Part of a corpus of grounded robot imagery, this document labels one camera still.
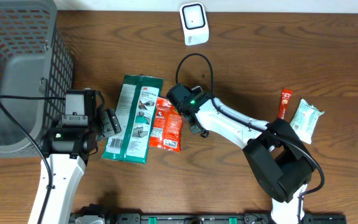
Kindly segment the red snack bag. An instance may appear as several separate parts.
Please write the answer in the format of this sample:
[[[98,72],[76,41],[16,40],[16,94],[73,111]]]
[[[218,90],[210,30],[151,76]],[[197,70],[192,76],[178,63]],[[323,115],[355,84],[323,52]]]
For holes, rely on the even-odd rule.
[[[158,97],[149,146],[180,152],[182,126],[183,121],[175,107],[167,99]]]

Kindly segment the green white packet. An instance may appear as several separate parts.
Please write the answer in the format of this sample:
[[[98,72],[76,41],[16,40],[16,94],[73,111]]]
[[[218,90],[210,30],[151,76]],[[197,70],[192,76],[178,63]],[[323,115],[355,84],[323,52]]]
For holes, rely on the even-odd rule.
[[[163,79],[126,75],[116,106],[121,132],[108,138],[103,159],[145,164]]]

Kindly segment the red stick packet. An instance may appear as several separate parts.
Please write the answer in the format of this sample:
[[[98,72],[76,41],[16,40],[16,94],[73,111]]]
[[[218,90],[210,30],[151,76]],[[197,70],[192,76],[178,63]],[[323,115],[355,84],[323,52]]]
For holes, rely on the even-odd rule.
[[[293,94],[292,90],[289,90],[289,89],[286,89],[286,88],[284,88],[282,90],[282,96],[281,96],[281,100],[280,100],[280,107],[279,107],[277,118],[280,118],[280,119],[285,118],[285,113],[286,113],[286,110],[288,108],[288,104],[289,104],[289,101],[290,101],[290,99],[292,97],[292,94]]]

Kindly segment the mint green snack packet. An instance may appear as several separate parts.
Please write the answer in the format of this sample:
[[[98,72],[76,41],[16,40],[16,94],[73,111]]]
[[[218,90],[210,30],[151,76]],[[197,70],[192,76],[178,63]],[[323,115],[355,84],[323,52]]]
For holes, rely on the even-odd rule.
[[[306,100],[301,99],[290,126],[301,141],[311,144],[316,123],[323,114],[324,111],[320,111],[315,106],[309,105]]]

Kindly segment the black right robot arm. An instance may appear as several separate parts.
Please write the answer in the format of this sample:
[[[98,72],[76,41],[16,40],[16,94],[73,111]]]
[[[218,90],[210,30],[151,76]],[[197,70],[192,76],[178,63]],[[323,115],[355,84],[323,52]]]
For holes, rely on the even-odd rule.
[[[176,84],[166,95],[193,134],[217,133],[240,147],[262,189],[272,198],[274,223],[303,223],[303,199],[320,170],[290,124],[261,121],[224,105],[197,86]]]

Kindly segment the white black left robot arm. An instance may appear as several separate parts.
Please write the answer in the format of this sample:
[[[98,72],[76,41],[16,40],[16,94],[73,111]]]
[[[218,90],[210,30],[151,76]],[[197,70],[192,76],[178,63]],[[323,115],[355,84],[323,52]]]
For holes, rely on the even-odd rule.
[[[97,90],[69,90],[63,113],[41,140],[40,182],[29,223],[68,223],[75,192],[98,143],[121,132],[114,109]]]

